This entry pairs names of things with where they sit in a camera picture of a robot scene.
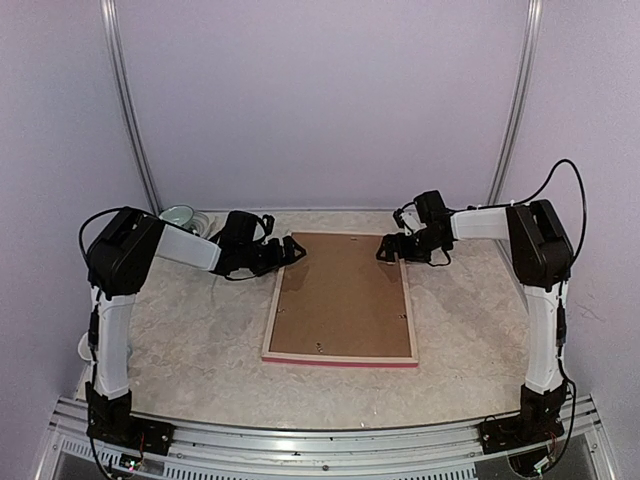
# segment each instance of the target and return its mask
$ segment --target cork board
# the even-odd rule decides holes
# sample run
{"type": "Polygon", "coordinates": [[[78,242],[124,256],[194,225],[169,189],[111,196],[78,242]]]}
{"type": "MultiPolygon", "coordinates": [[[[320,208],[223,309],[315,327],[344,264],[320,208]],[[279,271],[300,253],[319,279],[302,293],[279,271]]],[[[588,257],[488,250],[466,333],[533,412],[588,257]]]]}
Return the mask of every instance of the cork board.
{"type": "Polygon", "coordinates": [[[307,256],[278,272],[263,360],[417,366],[405,265],[376,260],[382,237],[310,232],[293,237],[307,256]]]}

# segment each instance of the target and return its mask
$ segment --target gray wall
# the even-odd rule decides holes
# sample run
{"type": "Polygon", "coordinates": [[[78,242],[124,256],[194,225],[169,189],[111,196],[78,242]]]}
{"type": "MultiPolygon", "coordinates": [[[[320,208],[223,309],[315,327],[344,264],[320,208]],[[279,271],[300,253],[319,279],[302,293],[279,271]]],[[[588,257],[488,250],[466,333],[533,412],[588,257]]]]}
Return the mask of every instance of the gray wall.
{"type": "Polygon", "coordinates": [[[165,204],[488,195],[525,0],[136,0],[118,11],[165,204]]]}
{"type": "Polygon", "coordinates": [[[144,206],[97,1],[0,4],[0,471],[26,478],[71,394],[89,290],[80,223],[144,206]]]}
{"type": "MultiPolygon", "coordinates": [[[[531,90],[503,196],[527,196],[562,157],[580,166],[589,229],[569,292],[567,364],[580,391],[593,392],[622,478],[629,479],[640,469],[638,25],[639,2],[545,2],[531,90]]],[[[547,196],[575,245],[581,209],[570,171],[559,172],[547,196]]]]}

